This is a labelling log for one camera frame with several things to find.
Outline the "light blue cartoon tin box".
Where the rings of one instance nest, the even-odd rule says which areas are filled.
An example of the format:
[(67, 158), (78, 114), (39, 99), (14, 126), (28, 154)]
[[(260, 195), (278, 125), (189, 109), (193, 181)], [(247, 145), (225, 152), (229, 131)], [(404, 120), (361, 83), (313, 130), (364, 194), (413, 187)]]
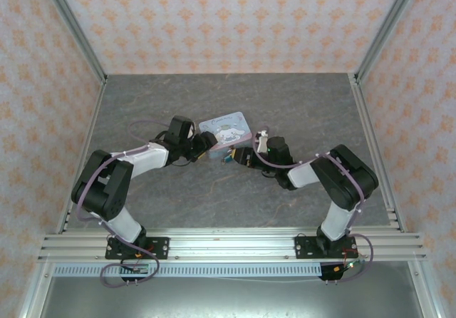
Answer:
[(199, 122), (199, 130), (210, 132), (217, 139), (208, 152), (212, 159), (223, 158), (231, 148), (244, 147), (252, 139), (251, 129), (241, 111)]

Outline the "aluminium front rail beam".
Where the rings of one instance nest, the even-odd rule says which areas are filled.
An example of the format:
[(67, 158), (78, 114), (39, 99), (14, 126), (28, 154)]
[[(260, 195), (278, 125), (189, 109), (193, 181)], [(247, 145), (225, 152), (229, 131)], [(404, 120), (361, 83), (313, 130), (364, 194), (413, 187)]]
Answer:
[[(152, 237), (168, 237), (168, 262), (291, 262), (295, 260), (294, 238), (313, 236), (315, 228), (168, 228), (149, 229)], [(374, 249), (375, 261), (426, 260), (430, 256), (418, 233), (403, 232), (395, 225), (356, 227), (358, 249), (367, 255)], [(69, 229), (46, 235), (38, 254), (40, 262), (102, 262), (107, 233), (102, 229)]]

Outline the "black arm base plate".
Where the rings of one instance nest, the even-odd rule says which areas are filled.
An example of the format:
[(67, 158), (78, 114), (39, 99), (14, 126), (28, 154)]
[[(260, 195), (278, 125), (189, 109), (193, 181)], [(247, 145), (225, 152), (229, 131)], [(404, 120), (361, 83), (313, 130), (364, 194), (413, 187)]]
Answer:
[(355, 237), (348, 236), (330, 241), (324, 235), (297, 235), (294, 250), (297, 259), (350, 259), (359, 256)]
[[(152, 253), (159, 260), (166, 260), (168, 256), (170, 239), (168, 237), (142, 237), (138, 246)], [(140, 252), (135, 248), (128, 247), (117, 238), (109, 237), (105, 251), (107, 260), (151, 260), (151, 256)]]

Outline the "aluminium frame side rail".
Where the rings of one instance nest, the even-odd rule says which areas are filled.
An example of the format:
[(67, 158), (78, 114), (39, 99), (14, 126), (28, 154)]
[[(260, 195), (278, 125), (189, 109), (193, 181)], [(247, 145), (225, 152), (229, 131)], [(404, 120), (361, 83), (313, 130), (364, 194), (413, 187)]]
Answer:
[(363, 131), (366, 136), (370, 155), (373, 160), (375, 173), (379, 179), (379, 187), (382, 193), (385, 207), (389, 213), (393, 213), (395, 215), (395, 224), (398, 226), (399, 231), (401, 233), (407, 232), (407, 227), (403, 222), (402, 212), (400, 211), (400, 208), (398, 207), (398, 204), (395, 200), (393, 188), (388, 178), (388, 174), (381, 155), (380, 146), (375, 136), (373, 121), (369, 115), (361, 85), (357, 81), (356, 75), (354, 73), (348, 74), (348, 80), (351, 85), (353, 96), (361, 119), (361, 124), (363, 126)]
[(96, 102), (93, 107), (92, 113), (90, 115), (90, 120), (88, 121), (88, 127), (83, 136), (82, 149), (78, 155), (78, 159), (77, 159), (78, 162), (76, 165), (75, 173), (74, 173), (72, 182), (70, 184), (69, 190), (67, 192), (66, 200), (63, 204), (63, 208), (62, 208), (62, 211), (61, 211), (61, 214), (60, 214), (60, 217), (58, 219), (58, 223), (57, 223), (57, 226), (55, 229), (55, 233), (57, 235), (61, 235), (65, 231), (67, 218), (71, 214), (71, 209), (73, 207), (73, 202), (71, 201), (71, 192), (72, 192), (73, 186), (76, 183), (80, 173), (82, 172), (83, 166), (84, 166), (84, 162), (85, 162), (86, 155), (88, 152), (88, 147), (90, 145), (91, 136), (93, 134), (93, 129), (95, 127), (95, 123), (96, 123), (96, 120), (98, 117), (98, 112), (100, 110), (100, 105), (102, 103), (103, 94), (105, 92), (107, 80), (108, 80), (108, 78), (103, 79), (100, 84), (99, 92), (96, 97)]

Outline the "aluminium frame corner post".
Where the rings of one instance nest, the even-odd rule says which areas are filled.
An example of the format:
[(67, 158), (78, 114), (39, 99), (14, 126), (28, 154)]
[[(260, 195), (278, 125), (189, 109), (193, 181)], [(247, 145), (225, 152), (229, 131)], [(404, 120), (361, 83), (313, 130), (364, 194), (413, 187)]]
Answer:
[(68, 1), (52, 0), (52, 2), (56, 6), (61, 18), (68, 27), (79, 49), (83, 53), (92, 72), (95, 74), (96, 78), (104, 85), (108, 79), (108, 75), (103, 70), (103, 67), (101, 66), (101, 63), (98, 60), (95, 51), (93, 50), (87, 36), (83, 32), (82, 27), (79, 24), (76, 15), (71, 9)]
[(354, 73), (354, 78), (357, 84), (361, 84), (368, 75), (371, 67), (382, 51), (382, 48), (384, 47), (386, 41), (388, 40), (388, 37), (395, 28), (395, 25), (397, 24), (408, 3), (409, 0), (394, 0), (385, 19), (380, 25), (377, 34), (375, 35), (372, 44), (370, 45), (365, 57), (363, 58), (358, 71)]

